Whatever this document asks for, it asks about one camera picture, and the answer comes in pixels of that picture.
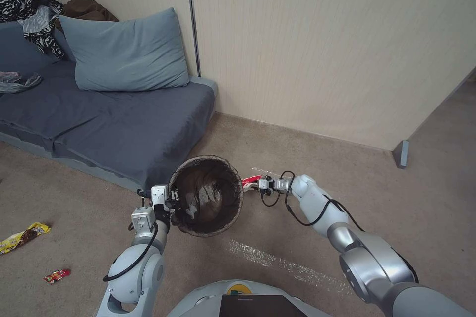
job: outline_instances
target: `beige carpet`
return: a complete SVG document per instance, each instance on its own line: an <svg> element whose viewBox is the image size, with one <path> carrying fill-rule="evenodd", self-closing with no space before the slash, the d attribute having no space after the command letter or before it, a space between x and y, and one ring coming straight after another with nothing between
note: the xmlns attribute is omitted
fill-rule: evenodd
<svg viewBox="0 0 476 317"><path fill-rule="evenodd" d="M253 168L308 174L379 233L420 281L476 313L476 84L465 84L410 140L409 167L390 152L217 114L192 155L225 157L242 177ZM95 316L101 281L132 240L139 198L123 188L0 143L0 235L34 221L51 232L0 257L0 315ZM354 296L338 254L279 202L246 194L236 224L213 238L172 228L155 315L190 290L221 279L252 279L286 290L334 316L381 316ZM48 286L42 277L72 274Z"/></svg>

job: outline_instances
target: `sofa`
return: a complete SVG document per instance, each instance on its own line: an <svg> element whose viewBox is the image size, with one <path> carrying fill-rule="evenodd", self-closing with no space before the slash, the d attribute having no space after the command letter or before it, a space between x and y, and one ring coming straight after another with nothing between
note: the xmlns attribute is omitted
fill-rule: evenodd
<svg viewBox="0 0 476 317"><path fill-rule="evenodd" d="M217 85L190 77L184 87L145 92L80 90L67 60L38 51L16 22L0 23L0 71L36 72L42 82L0 94L0 140L129 190L168 183L203 136Z"/></svg>

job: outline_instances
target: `wall panel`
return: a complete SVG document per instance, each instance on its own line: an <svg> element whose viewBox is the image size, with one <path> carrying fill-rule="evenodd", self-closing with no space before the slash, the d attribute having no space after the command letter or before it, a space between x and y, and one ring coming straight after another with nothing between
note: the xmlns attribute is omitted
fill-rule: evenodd
<svg viewBox="0 0 476 317"><path fill-rule="evenodd" d="M476 64L475 0L194 0L218 111L393 149Z"/></svg>

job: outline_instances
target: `blue-gray pillow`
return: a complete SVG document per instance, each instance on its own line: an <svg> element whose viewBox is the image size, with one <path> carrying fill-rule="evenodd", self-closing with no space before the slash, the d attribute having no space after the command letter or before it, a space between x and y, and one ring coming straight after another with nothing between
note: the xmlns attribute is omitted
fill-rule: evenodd
<svg viewBox="0 0 476 317"><path fill-rule="evenodd" d="M93 91L140 92L188 84L180 27L173 8L129 21L60 16L76 58L76 83Z"/></svg>

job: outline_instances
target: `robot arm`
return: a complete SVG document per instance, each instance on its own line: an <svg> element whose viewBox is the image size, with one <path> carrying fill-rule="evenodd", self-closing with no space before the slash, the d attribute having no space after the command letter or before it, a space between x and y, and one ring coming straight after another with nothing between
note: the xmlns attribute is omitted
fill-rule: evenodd
<svg viewBox="0 0 476 317"><path fill-rule="evenodd" d="M410 265L382 238L351 227L347 213L329 204L330 196L312 178L296 177L291 190L309 222L321 216L313 228L340 253L342 272L364 302L376 304L388 317L472 316L419 285Z"/></svg>
<svg viewBox="0 0 476 317"><path fill-rule="evenodd" d="M97 317L151 316L164 278L164 249L170 228L167 186L152 187L152 207L136 208L131 215L136 235L104 277L108 287ZM122 304L136 304L128 312Z"/></svg>

